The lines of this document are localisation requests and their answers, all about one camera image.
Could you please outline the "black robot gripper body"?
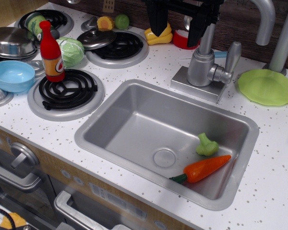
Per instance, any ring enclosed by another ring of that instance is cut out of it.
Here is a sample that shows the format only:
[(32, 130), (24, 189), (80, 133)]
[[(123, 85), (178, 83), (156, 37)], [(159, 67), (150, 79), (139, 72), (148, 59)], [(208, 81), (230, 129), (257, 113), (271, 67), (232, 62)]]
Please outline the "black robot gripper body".
[(220, 15), (220, 6), (223, 0), (201, 0), (200, 5), (196, 6), (193, 0), (145, 0), (145, 5), (163, 5), (168, 11), (187, 15), (192, 18), (205, 16), (206, 23), (214, 23)]

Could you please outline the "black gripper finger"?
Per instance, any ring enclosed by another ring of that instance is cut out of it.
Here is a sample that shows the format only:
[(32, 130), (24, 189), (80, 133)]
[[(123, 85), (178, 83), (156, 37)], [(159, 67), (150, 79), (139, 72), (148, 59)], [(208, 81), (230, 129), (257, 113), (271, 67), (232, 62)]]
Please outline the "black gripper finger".
[(192, 18), (190, 22), (187, 47), (196, 46), (200, 38), (203, 36), (206, 28), (207, 25), (205, 16), (196, 16)]
[(163, 5), (147, 5), (147, 15), (151, 31), (159, 37), (168, 24), (168, 10)]

